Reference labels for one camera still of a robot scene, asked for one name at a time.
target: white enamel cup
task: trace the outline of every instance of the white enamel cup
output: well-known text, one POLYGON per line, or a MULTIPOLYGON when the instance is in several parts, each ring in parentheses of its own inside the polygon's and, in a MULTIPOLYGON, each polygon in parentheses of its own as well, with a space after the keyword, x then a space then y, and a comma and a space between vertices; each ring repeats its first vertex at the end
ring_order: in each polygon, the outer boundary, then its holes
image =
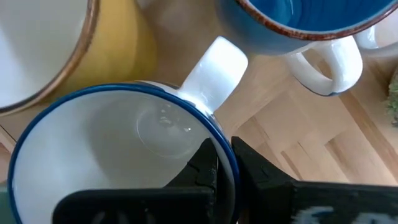
POLYGON ((377 25, 356 34, 354 38, 365 56, 398 57, 398 11, 394 11, 377 25))
POLYGON ((227 176, 226 223, 236 222, 240 179, 213 112, 248 60, 218 37, 179 89, 155 82, 92 86, 41 112, 18 140, 8 176, 18 223, 50 224, 62 198, 88 189, 159 188, 210 138, 227 176))

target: mug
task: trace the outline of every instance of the mug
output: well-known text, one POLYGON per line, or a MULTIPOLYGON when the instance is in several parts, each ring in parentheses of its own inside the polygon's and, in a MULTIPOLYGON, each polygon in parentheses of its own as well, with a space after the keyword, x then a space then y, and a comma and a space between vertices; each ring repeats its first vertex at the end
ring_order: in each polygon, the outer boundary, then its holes
POLYGON ((154 69, 155 41, 133 0, 0 0, 0 115, 154 69))
POLYGON ((259 54, 283 55, 296 79, 321 96, 339 94, 358 81, 363 63, 352 35, 397 7, 397 0, 216 1, 235 44, 259 54), (304 58, 302 52, 311 48, 329 64, 332 79, 304 58))
POLYGON ((356 34, 354 38, 361 53, 370 57, 398 56, 397 25, 398 11, 395 11, 377 25, 356 34), (379 29, 383 36, 381 43, 378 43, 376 39, 376 32, 379 29))
POLYGON ((210 138, 227 177, 225 220, 236 222, 238 165, 213 112, 247 65, 218 37, 181 88, 106 84, 60 98, 32 120, 12 154, 7 188, 16 221, 49 224, 58 202, 81 190, 164 187, 210 138))

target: wooden floor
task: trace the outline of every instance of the wooden floor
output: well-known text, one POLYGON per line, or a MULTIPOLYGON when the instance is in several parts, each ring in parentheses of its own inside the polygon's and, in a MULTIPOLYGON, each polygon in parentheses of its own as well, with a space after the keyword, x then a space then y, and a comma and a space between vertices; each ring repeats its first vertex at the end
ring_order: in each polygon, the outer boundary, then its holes
POLYGON ((398 129, 384 110, 393 64, 367 60, 359 83, 331 98, 268 74, 277 93, 233 135, 296 179, 396 185, 398 129))
MULTIPOLYGON (((216 36, 225 35, 214 0, 138 1, 157 37, 159 67, 154 80, 181 84, 216 36)), ((391 39, 390 34, 382 37, 391 39)), ((384 109, 397 58, 366 58, 358 84, 330 98, 302 87, 280 57, 249 58, 243 80, 216 112, 228 136, 242 137, 296 179, 398 184, 398 129, 392 128, 384 109)), ((310 52, 308 58, 328 73, 316 54, 310 52)), ((0 125, 17 139, 41 109, 0 118, 0 125)), ((8 160, 0 147, 0 182, 8 160)))

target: yellow mug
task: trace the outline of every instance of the yellow mug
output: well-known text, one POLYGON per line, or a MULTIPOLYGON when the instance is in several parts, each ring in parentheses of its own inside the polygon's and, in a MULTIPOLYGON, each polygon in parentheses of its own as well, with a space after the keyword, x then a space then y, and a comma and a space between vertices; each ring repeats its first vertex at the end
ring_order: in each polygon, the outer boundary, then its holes
POLYGON ((0 115, 154 71, 155 40, 134 0, 0 3, 0 115))

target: blue mug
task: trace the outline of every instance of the blue mug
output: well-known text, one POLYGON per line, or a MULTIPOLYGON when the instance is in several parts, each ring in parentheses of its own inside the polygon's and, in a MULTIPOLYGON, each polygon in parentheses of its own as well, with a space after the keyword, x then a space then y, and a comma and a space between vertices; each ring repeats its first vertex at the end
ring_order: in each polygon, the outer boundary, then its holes
POLYGON ((218 0, 216 7, 238 47, 282 55, 303 86, 333 96, 351 88, 362 73, 353 35, 388 16, 398 8, 398 0, 218 0), (332 79, 308 63, 302 54, 308 49, 325 59, 332 79))

